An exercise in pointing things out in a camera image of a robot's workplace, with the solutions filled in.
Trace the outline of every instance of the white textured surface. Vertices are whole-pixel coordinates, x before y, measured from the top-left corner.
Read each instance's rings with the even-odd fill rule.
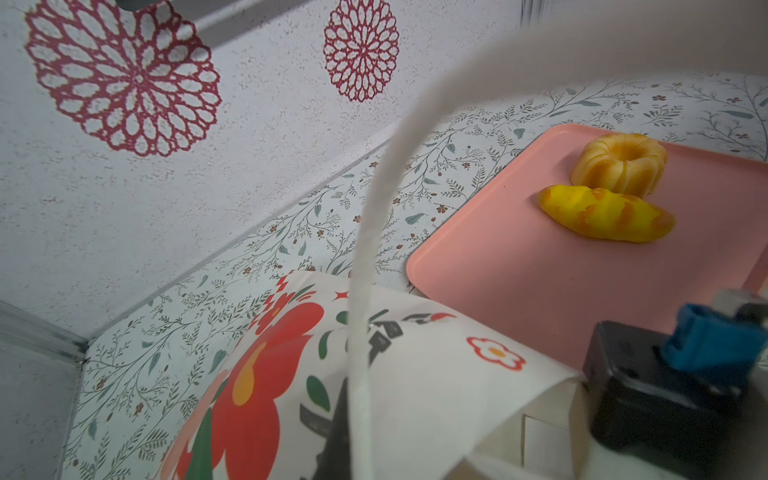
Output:
[[[360,104],[325,71],[338,2],[312,0],[214,49],[223,102],[206,140],[140,158],[83,133],[36,83],[23,49],[33,4],[0,11],[0,300],[82,336],[352,163],[356,145],[520,12],[518,0],[392,0],[398,66]]]
[[[56,478],[80,374],[0,342],[0,478]]]

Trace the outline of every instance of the floral wallpaper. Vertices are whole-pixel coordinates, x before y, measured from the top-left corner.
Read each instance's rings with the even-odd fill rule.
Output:
[[[169,2],[126,12],[113,2],[43,0],[26,18],[38,83],[113,150],[166,157],[216,123],[210,49]]]
[[[382,232],[377,283],[410,291],[409,254],[550,127],[638,132],[764,162],[766,120],[768,79],[724,73],[596,81],[457,111],[408,165]],[[381,154],[374,150],[94,341],[64,479],[156,473],[276,281],[291,270],[349,275]],[[761,364],[768,368],[768,358]]]

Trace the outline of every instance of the flower logo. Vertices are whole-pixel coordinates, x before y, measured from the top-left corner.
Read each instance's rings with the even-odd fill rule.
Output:
[[[397,66],[399,33],[384,0],[340,0],[326,26],[326,69],[349,100],[374,98]]]
[[[523,370],[525,360],[517,353],[512,352],[501,343],[491,339],[479,339],[474,336],[467,338],[467,343],[475,348],[477,356],[490,363],[498,363],[499,365],[510,369],[514,372]]]
[[[38,83],[113,150],[167,157],[216,123],[210,49],[167,1],[125,12],[112,0],[44,0],[26,20]]]

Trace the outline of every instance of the red flower print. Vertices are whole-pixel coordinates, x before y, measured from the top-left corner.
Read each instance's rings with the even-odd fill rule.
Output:
[[[269,476],[280,443],[275,399],[293,382],[301,353],[311,338],[306,333],[323,314],[317,303],[299,303],[250,346],[226,383],[210,387],[216,390],[213,406],[200,421],[191,452],[182,450],[171,478],[186,478],[187,471],[210,477],[207,469],[219,468],[221,462],[226,462],[230,480]],[[193,462],[195,455],[200,455],[200,461]]]
[[[26,20],[38,83],[113,150],[166,157],[216,123],[210,49],[170,3],[126,12],[112,0],[44,0]]]
[[[349,100],[374,98],[397,66],[399,33],[385,0],[340,0],[326,26],[326,69]]]
[[[288,302],[293,298],[295,293],[284,293],[279,300],[275,302],[275,304],[272,306],[271,309],[267,310],[264,315],[259,320],[259,327],[256,329],[256,334],[261,334],[264,329],[266,329],[270,323],[272,323],[272,320],[274,320],[278,315],[280,315],[280,312],[283,311],[285,306],[288,304]],[[256,318],[253,319],[253,322],[250,323],[250,326],[253,326],[254,323],[256,323]]]
[[[467,338],[467,343],[475,348],[477,356],[490,363],[498,363],[506,369],[514,372],[523,370],[525,360],[517,353],[512,352],[501,343],[491,339],[479,339],[474,336]]]

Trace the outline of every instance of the blue clip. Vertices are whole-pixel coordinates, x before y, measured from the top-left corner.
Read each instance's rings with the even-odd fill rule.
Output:
[[[711,385],[743,388],[767,340],[768,332],[759,324],[688,303],[677,312],[677,328],[661,356],[673,369]]]

